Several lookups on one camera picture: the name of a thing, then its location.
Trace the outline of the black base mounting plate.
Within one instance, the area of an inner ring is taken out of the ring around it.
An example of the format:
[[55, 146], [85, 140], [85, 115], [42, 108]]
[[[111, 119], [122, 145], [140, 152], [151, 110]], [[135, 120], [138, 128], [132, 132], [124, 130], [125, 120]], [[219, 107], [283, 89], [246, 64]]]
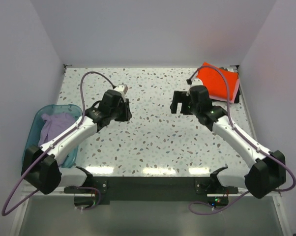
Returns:
[[66, 187], [76, 206], [127, 202], [206, 201], [208, 194], [237, 194], [236, 187], [223, 187], [209, 177], [92, 177], [83, 187]]

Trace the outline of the orange t shirt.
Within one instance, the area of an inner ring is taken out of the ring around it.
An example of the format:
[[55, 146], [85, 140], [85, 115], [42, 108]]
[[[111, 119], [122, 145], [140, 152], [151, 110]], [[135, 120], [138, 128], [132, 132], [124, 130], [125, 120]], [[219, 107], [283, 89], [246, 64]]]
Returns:
[[[229, 99], [231, 103], [235, 103], [237, 92], [239, 89], [239, 77], [237, 72], [224, 70], [214, 66], [225, 77], [229, 88]], [[227, 101], [227, 90], [224, 80], [221, 75], [212, 68], [201, 69], [197, 77], [203, 82], [203, 85], [208, 89], [209, 97], [218, 101]]]

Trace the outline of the pink folded t shirt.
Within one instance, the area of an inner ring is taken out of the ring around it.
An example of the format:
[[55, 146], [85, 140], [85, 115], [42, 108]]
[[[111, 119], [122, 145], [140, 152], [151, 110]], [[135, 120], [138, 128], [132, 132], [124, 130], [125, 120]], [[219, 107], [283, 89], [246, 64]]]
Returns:
[[[239, 86], [240, 86], [240, 80], [237, 79], [237, 82], [236, 82], [236, 85], [235, 85], [235, 89], [234, 89], [234, 91], [232, 93], [233, 97], [230, 100], [230, 103], [237, 103], [236, 102], [236, 98], [237, 98], [237, 94], [239, 92]], [[213, 100], [216, 100], [216, 101], [227, 102], [227, 99], [224, 99], [224, 98], [219, 98], [219, 97], [212, 96], [212, 95], [210, 95], [209, 97], [210, 97], [210, 99], [213, 99]]]

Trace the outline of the teal plastic basket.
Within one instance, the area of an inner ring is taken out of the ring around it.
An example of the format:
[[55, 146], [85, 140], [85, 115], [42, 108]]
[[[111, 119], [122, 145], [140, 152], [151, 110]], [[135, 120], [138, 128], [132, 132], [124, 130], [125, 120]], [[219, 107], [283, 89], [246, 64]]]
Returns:
[[72, 104], [71, 105], [47, 105], [41, 108], [36, 113], [33, 119], [33, 123], [26, 142], [25, 150], [27, 150], [31, 146], [40, 147], [38, 145], [38, 142], [40, 139], [41, 129], [44, 125], [41, 115], [42, 114], [53, 115], [53, 114], [60, 114], [60, 113], [69, 113], [77, 121], [79, 117], [82, 115], [82, 110], [78, 106], [72, 105]]

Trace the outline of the black folded t shirt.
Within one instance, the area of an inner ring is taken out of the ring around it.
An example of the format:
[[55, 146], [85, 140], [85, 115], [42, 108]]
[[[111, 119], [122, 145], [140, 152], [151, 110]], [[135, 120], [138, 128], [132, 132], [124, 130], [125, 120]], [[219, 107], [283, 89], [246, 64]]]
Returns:
[[[239, 103], [240, 79], [237, 70], [220, 67], [219, 71], [224, 75], [227, 81], [230, 103]], [[217, 101], [227, 102], [227, 87], [220, 75], [217, 75], [214, 78], [214, 87], [213, 92], [210, 92], [210, 98]]]

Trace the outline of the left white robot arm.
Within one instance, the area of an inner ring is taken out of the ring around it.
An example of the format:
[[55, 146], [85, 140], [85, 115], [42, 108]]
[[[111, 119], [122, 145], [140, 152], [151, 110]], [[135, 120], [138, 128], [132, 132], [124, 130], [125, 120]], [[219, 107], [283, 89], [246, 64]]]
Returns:
[[81, 167], [62, 168], [67, 155], [80, 143], [108, 126], [111, 121], [125, 122], [132, 117], [128, 87], [118, 85], [107, 90], [98, 107], [90, 107], [68, 129], [40, 147], [30, 146], [22, 167], [22, 177], [43, 194], [57, 187], [75, 186], [80, 192], [92, 189], [91, 173]]

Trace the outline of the lavender t shirt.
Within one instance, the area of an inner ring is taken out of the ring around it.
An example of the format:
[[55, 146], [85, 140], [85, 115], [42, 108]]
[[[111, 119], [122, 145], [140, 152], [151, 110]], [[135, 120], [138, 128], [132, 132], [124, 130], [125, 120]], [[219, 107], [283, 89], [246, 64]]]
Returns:
[[44, 122], [44, 125], [40, 132], [40, 139], [38, 142], [39, 146], [42, 146], [44, 143], [47, 143], [60, 135], [76, 121], [75, 118], [69, 113], [53, 115], [42, 114], [41, 118]]

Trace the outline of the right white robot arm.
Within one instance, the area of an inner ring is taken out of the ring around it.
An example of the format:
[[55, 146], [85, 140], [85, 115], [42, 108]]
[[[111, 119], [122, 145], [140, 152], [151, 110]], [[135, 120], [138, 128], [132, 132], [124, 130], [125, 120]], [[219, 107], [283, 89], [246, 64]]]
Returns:
[[210, 188], [221, 193], [227, 187], [245, 188], [254, 197], [261, 199], [286, 182], [285, 156], [280, 151], [272, 152], [244, 132], [228, 117], [221, 106], [213, 105], [205, 86], [193, 86], [189, 91], [174, 91], [171, 112], [194, 115], [200, 124], [220, 136], [244, 160], [248, 170], [228, 171], [219, 168], [210, 174]]

